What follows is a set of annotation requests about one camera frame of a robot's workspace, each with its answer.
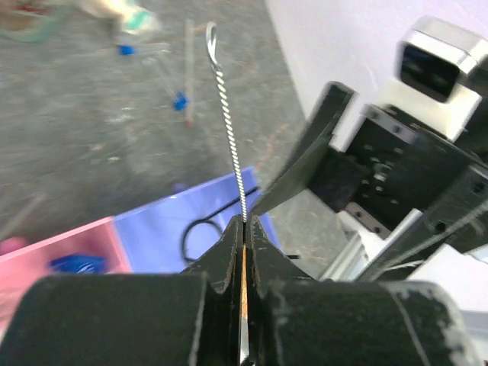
pink tray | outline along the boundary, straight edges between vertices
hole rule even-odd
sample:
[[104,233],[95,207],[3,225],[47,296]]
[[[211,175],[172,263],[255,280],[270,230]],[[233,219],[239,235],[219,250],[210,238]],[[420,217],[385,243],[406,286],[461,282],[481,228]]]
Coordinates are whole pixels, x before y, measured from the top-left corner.
[[38,279],[51,274],[49,262],[80,253],[106,258],[110,273],[131,272],[112,218],[108,217],[0,256],[0,329]]

teal object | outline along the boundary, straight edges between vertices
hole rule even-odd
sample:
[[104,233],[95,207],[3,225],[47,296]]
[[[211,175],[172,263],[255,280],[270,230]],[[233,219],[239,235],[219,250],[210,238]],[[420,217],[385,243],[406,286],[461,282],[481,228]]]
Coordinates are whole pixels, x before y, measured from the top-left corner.
[[[0,36],[16,40],[17,42],[37,42],[45,40],[59,25],[59,23],[67,16],[72,9],[72,2],[66,0],[66,5],[44,6],[43,9],[48,10],[48,14],[38,14],[33,11],[10,11],[3,15],[4,20],[0,21]],[[24,30],[8,29],[6,21],[10,21],[12,17],[21,15],[26,23],[29,18],[32,19],[32,24]]]

white wall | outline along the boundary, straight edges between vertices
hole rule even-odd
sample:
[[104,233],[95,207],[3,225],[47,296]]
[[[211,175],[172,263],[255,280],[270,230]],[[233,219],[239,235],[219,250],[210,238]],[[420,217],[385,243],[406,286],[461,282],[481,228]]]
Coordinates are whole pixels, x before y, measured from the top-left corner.
[[305,115],[328,81],[360,94],[340,126],[347,130],[392,76],[397,41],[418,18],[432,15],[488,38],[486,0],[266,1]]

blue cap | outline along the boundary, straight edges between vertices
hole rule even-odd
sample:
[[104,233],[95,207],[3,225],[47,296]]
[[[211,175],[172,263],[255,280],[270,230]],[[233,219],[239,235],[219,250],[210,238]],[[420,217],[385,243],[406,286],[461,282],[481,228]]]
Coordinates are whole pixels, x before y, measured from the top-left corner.
[[137,49],[132,46],[127,45],[119,45],[119,55],[121,56],[130,56],[137,53]]
[[50,267],[62,273],[105,273],[105,259],[94,255],[71,254],[51,261]]
[[186,108],[186,104],[188,104],[189,100],[186,97],[185,93],[178,92],[176,95],[176,99],[173,101],[173,108],[176,111],[183,111]]

blue object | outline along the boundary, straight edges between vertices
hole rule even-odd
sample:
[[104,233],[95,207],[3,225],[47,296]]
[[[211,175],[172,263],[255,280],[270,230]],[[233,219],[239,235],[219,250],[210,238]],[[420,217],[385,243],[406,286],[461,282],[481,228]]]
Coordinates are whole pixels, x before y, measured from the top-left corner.
[[119,45],[119,54],[121,56],[130,56],[137,53],[137,49],[132,46]]
[[176,95],[176,99],[173,101],[173,108],[176,111],[183,111],[186,108],[186,104],[188,104],[189,100],[186,98],[185,93],[178,92]]
[[55,272],[63,273],[105,273],[105,259],[94,255],[71,254],[51,261]]
[[[242,171],[245,190],[258,185],[252,167]],[[115,226],[129,263],[136,273],[179,273],[187,265],[181,258],[181,236],[192,221],[201,219],[239,196],[234,174],[189,188],[159,201],[115,217]],[[248,204],[259,192],[248,196]],[[234,204],[216,215],[213,221],[225,229],[231,217],[240,214],[240,204]],[[270,216],[261,216],[268,238],[279,248],[279,241]],[[219,239],[211,225],[198,225],[187,238],[188,256],[200,258]]]

